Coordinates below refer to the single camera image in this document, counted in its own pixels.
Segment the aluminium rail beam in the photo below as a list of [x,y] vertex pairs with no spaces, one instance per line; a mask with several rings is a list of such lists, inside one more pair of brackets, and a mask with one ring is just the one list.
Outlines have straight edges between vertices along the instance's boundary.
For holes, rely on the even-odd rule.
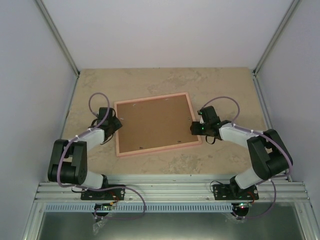
[[[109,175],[111,185],[125,185],[134,189],[126,191],[126,203],[139,203],[141,194],[147,203],[214,203],[210,190],[215,180],[228,183],[230,175],[214,174],[118,174]],[[264,182],[257,186],[259,202],[308,202],[309,194],[303,182],[292,182],[276,178],[273,183]],[[71,188],[61,188],[55,182],[41,182],[38,185],[35,202],[75,203],[81,200],[79,193]]]

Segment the left aluminium corner post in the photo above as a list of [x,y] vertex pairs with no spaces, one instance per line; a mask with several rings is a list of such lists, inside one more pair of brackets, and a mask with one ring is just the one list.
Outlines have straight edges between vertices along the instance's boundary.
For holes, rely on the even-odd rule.
[[58,46],[60,47],[66,61],[70,65],[74,75],[78,78],[80,75],[80,71],[78,70],[74,59],[72,58],[59,30],[54,23],[53,18],[51,17],[45,3],[42,0],[35,0],[34,3],[36,4],[37,8],[39,9],[44,21],[46,22],[50,32],[52,33],[55,41],[57,42]]

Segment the right circuit board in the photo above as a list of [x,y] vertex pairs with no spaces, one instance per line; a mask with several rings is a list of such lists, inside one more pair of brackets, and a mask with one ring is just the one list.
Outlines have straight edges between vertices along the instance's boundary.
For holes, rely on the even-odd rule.
[[238,208],[244,209],[252,206],[252,202],[242,202],[237,205]]

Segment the circuit board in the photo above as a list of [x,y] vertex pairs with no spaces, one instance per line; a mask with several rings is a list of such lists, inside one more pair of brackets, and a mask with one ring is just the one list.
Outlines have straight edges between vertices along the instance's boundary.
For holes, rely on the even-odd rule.
[[115,209],[117,204],[115,202],[110,203],[98,203],[94,206],[95,211],[112,211]]
[[242,202],[237,205],[238,208],[244,209],[252,206],[252,202]]

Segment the left circuit board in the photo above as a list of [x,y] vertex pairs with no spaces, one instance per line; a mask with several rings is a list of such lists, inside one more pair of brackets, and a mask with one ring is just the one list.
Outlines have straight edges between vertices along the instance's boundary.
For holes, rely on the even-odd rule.
[[94,206],[95,211],[112,211],[115,209],[117,204],[115,202],[110,203],[98,203]]

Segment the aluminium corner post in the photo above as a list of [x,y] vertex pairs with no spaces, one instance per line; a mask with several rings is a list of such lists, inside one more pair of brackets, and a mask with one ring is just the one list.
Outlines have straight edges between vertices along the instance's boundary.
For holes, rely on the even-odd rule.
[[45,3],[42,0],[35,0],[34,3],[36,4],[37,8],[39,9],[44,21],[46,22],[50,32],[52,33],[55,41],[57,42],[58,46],[60,47],[66,61],[70,65],[74,75],[78,78],[80,75],[80,71],[78,70],[74,59],[72,58],[59,30],[54,23],[53,18],[51,17]]
[[284,16],[282,17],[278,27],[276,28],[274,34],[272,35],[268,45],[266,46],[262,56],[260,57],[259,61],[257,62],[255,68],[252,70],[253,76],[256,77],[261,70],[263,64],[267,60],[268,56],[274,49],[276,43],[280,39],[282,33],[286,29],[287,25],[289,24],[291,18],[295,14],[296,10],[298,9],[299,5],[301,4],[301,0],[292,0],[288,9],[286,10]]

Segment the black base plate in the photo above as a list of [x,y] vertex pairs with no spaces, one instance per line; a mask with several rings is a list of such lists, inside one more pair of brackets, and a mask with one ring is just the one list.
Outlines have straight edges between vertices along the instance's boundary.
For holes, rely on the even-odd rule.
[[258,189],[255,185],[246,189],[232,187],[230,184],[212,184],[211,191],[214,199],[218,201],[224,200],[239,200],[239,201],[253,201],[258,200]]
[[80,199],[82,201],[93,201],[93,200],[105,200],[105,201],[122,201],[125,196],[125,185],[122,184],[111,184],[109,187],[111,190],[104,191],[93,191],[86,190],[81,193]]

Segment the right aluminium corner post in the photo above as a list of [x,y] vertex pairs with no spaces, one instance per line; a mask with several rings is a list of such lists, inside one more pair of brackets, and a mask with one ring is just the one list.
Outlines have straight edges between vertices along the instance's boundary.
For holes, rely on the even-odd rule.
[[268,45],[266,46],[262,56],[260,57],[259,61],[257,62],[255,68],[252,70],[253,76],[256,77],[261,70],[263,64],[267,60],[268,56],[274,49],[276,43],[280,39],[282,33],[286,29],[287,25],[289,24],[291,18],[295,14],[296,10],[298,9],[299,5],[301,4],[301,0],[292,0],[288,9],[286,10],[284,16],[282,17],[278,27],[276,28],[274,34],[272,35]]

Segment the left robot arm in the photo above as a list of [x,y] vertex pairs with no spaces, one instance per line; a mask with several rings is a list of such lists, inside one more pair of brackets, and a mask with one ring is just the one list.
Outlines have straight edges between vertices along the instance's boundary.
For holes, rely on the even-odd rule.
[[85,134],[74,141],[58,139],[54,142],[48,180],[64,186],[92,189],[92,194],[99,200],[107,198],[110,193],[108,178],[88,170],[88,152],[109,142],[122,126],[113,108],[101,107]]

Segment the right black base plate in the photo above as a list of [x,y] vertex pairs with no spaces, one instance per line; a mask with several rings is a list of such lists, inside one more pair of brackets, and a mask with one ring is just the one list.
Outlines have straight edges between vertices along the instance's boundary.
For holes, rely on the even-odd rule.
[[255,185],[246,189],[232,187],[230,184],[212,184],[211,191],[214,199],[218,201],[224,200],[239,200],[239,201],[253,201],[258,200],[258,189]]

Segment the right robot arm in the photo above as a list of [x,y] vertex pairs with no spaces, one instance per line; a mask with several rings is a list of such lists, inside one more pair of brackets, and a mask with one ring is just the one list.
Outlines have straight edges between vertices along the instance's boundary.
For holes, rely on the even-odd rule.
[[213,106],[204,107],[197,113],[200,121],[192,122],[192,135],[212,137],[248,149],[251,167],[230,179],[227,189],[232,198],[240,200],[254,185],[292,170],[293,160],[276,130],[255,131],[229,120],[221,121]]

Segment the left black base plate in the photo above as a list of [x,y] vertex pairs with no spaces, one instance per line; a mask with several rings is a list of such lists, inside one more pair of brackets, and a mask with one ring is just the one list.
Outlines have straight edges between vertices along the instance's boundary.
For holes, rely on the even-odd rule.
[[125,196],[125,185],[122,184],[111,184],[109,187],[111,190],[104,191],[93,191],[86,190],[81,193],[80,199],[82,201],[93,201],[93,200],[105,200],[105,201],[122,201]]

